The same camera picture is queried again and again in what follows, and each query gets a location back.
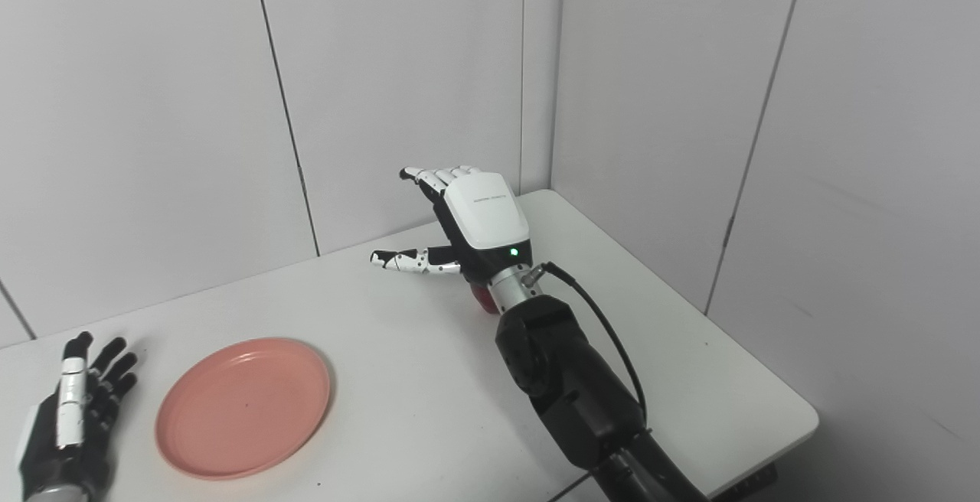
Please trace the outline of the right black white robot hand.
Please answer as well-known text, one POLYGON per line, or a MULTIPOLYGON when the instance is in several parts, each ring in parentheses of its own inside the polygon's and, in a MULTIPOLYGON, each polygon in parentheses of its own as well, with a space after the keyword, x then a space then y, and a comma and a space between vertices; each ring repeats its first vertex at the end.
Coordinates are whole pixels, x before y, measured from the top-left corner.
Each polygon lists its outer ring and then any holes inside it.
POLYGON ((469 166, 405 167, 399 177, 412 181, 432 204, 448 243, 375 250, 372 265, 399 272, 461 273, 480 286, 505 269, 531 267, 529 223, 504 175, 469 166))

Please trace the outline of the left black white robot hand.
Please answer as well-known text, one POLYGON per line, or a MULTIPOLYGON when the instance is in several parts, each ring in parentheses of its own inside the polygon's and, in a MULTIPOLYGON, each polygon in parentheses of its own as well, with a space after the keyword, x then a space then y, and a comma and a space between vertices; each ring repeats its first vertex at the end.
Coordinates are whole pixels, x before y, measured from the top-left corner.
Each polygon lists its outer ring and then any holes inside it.
POLYGON ((102 501, 113 478, 111 438, 136 386, 136 353, 116 336, 94 358, 93 335, 64 345, 54 391, 34 415, 20 460, 24 501, 102 501))

